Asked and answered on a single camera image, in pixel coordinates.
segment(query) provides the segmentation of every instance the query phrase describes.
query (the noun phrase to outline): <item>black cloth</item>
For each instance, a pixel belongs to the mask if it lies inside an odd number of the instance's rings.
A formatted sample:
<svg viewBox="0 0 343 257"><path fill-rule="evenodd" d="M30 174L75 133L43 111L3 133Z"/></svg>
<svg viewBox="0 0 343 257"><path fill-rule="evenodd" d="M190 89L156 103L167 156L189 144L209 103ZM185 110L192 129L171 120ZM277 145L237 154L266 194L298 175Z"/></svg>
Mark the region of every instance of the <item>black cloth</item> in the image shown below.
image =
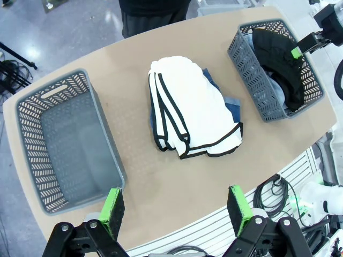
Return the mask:
<svg viewBox="0 0 343 257"><path fill-rule="evenodd" d="M301 59L295 59L291 51L296 42L276 32L253 29L252 41L255 55L265 71L271 76L285 94L285 104L296 111L304 104L305 91L301 80Z"/></svg>
<svg viewBox="0 0 343 257"><path fill-rule="evenodd" d="M119 0L122 11L130 16L165 16L188 7L190 0Z"/></svg>
<svg viewBox="0 0 343 257"><path fill-rule="evenodd" d="M131 37L151 29L159 28L168 24L176 23L186 19L188 4L174 13L165 16L131 16L122 10L123 30L122 35L124 38Z"/></svg>

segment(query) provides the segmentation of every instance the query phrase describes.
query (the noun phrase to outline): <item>screw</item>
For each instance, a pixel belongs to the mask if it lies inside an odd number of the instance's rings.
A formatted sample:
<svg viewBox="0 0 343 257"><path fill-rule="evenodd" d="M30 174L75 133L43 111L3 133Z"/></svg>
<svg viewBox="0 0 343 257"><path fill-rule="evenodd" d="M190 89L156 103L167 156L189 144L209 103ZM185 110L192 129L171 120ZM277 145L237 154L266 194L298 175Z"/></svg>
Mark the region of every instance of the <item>screw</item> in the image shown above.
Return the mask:
<svg viewBox="0 0 343 257"><path fill-rule="evenodd" d="M90 227L91 227L92 229L94 229L94 228L96 228L97 225L98 225L97 222L93 221L93 222L90 224Z"/></svg>
<svg viewBox="0 0 343 257"><path fill-rule="evenodd" d="M262 219L261 218L256 218L255 222L256 222L256 224L261 224L262 223Z"/></svg>
<svg viewBox="0 0 343 257"><path fill-rule="evenodd" d="M67 230L68 230L68 228L69 228L69 226L68 226L68 225L63 225L63 226L62 226L62 231L67 231Z"/></svg>
<svg viewBox="0 0 343 257"><path fill-rule="evenodd" d="M285 226L289 226L290 225L290 221L289 220L284 220L284 225Z"/></svg>

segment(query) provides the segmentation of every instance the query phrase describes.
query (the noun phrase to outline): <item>gray plastic basket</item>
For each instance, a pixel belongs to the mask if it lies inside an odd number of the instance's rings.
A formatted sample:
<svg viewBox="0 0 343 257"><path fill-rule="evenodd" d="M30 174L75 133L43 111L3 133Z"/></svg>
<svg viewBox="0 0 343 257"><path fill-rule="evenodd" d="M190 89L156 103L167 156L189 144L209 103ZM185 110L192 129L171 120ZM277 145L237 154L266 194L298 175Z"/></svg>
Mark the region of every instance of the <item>gray plastic basket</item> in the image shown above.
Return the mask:
<svg viewBox="0 0 343 257"><path fill-rule="evenodd" d="M282 108L267 74L260 66L246 38L244 38L244 34L251 33L253 28L264 28L287 36L292 40L295 40L295 37L285 22L280 19L257 21L251 24L240 25L228 49L228 54L242 77L262 119L265 122L271 122L283 118L293 118L322 99L324 97L323 88L311 65L308 63L306 56L303 56L301 79L305 89L305 104L296 112L286 112Z"/></svg>
<svg viewBox="0 0 343 257"><path fill-rule="evenodd" d="M18 102L28 167L48 214L125 187L126 175L87 72L73 71Z"/></svg>

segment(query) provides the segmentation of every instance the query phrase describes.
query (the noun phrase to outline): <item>table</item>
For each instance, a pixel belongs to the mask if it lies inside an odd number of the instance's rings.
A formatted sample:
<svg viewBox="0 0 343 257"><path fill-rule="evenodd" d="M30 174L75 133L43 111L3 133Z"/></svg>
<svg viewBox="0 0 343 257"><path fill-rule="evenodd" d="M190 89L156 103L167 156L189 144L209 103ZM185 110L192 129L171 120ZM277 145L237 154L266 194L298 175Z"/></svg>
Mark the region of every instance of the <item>table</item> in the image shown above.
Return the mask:
<svg viewBox="0 0 343 257"><path fill-rule="evenodd" d="M46 215L35 196L21 154L16 101L44 83L84 68L97 91L128 182L118 241L125 249L173 232L224 206L229 185L245 192L281 170L335 124L327 96L294 119L264 123L227 55L239 24L282 18L273 7L245 9L191 19L114 43L84 56L24 88L4 103L4 117L17 173L44 236L61 221L80 224L103 202L56 216ZM243 144L220 158L179 160L160 152L149 124L147 74L152 61L182 55L208 68L223 95L241 100Z"/></svg>

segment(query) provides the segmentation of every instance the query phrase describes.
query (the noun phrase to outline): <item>basket handle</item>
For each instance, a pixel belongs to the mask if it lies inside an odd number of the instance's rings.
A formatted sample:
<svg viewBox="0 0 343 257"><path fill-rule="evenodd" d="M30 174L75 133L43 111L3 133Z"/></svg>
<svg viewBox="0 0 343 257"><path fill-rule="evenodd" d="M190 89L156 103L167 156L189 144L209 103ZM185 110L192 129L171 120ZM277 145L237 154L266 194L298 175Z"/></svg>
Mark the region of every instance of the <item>basket handle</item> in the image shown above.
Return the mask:
<svg viewBox="0 0 343 257"><path fill-rule="evenodd" d="M51 97L52 95L55 95L62 90L65 90L67 87L68 87L67 85L61 85L59 87L56 87L53 90L50 90L49 92L46 92L45 94L42 94L41 98L46 99L48 97Z"/></svg>

